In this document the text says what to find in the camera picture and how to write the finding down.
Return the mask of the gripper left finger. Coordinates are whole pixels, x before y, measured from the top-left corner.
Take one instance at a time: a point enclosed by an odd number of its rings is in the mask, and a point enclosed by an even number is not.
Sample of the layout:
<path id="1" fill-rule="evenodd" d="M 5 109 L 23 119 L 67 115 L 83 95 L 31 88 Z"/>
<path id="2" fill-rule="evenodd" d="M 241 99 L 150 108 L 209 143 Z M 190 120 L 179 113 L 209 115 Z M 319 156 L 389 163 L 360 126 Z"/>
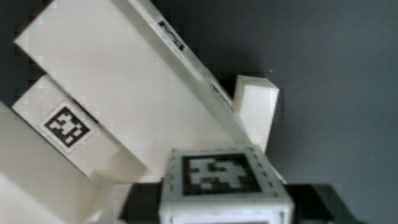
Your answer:
<path id="1" fill-rule="evenodd" d="M 159 224 L 159 194 L 158 183 L 136 183 L 131 186 L 118 214 L 124 224 Z"/>

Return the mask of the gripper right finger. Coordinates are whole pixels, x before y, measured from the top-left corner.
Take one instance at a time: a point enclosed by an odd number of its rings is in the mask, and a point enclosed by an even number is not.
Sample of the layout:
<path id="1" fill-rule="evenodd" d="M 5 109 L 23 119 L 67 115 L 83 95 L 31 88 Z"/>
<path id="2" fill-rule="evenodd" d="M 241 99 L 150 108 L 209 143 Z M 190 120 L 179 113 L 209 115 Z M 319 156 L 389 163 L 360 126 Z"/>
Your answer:
<path id="1" fill-rule="evenodd" d="M 348 209 L 328 184 L 286 184 L 294 202 L 291 224 L 367 224 Z"/>

